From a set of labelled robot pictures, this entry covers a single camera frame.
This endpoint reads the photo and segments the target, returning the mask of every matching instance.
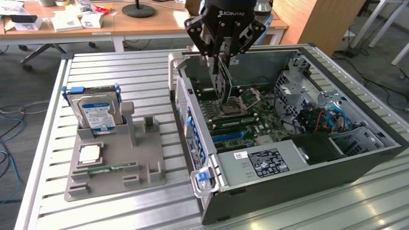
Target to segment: black lamp base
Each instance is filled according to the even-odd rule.
[[[132,18],[147,18],[155,14],[154,7],[140,4],[140,8],[136,8],[136,4],[131,4],[123,7],[123,13]]]

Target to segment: red wire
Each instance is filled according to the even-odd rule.
[[[321,114],[324,113],[324,111],[320,112],[320,116],[319,116],[319,119],[317,119],[317,125],[315,126],[315,132],[317,131],[319,129],[319,124],[320,124],[320,118],[321,118]]]

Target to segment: robotiq logo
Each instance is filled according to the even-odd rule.
[[[219,18],[221,16],[244,16],[244,12],[219,11]]]

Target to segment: desk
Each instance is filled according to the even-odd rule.
[[[304,46],[345,86],[409,140],[409,124],[357,83],[323,52]],[[180,50],[76,54],[62,60],[48,112],[22,202],[16,230],[309,230],[377,229],[409,226],[409,153],[377,166],[355,183],[292,200],[208,226],[192,192],[168,96],[168,54]],[[311,78],[331,91],[319,72]],[[115,195],[64,201],[78,120],[62,86],[119,83],[122,98],[134,101],[134,120],[155,115],[160,123],[167,183]]]
[[[123,6],[131,2],[98,2],[98,5],[114,7],[118,15],[104,16],[103,28],[86,28],[56,33],[52,23],[44,22],[39,31],[16,31],[15,29],[4,31],[4,20],[0,20],[0,45],[19,44],[44,44],[44,43],[74,43],[74,42],[98,42],[112,41],[116,52],[124,52],[123,41],[128,39],[156,39],[156,38],[188,38],[185,29],[177,26],[173,18],[173,10],[160,6],[152,6],[157,13],[155,16],[144,19],[136,19],[123,14]],[[161,4],[175,8],[183,8],[184,4],[175,2],[163,2]],[[62,11],[59,6],[42,7],[38,2],[26,2],[24,8],[32,15],[40,17],[52,17],[54,11]],[[288,25],[275,16],[275,20],[268,31],[273,35],[271,44],[277,45],[281,41],[284,31]]]

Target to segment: motherboard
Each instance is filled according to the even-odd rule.
[[[231,95],[228,103],[220,104],[215,91],[197,92],[217,153],[275,143],[289,136],[268,92],[256,87],[236,88]]]

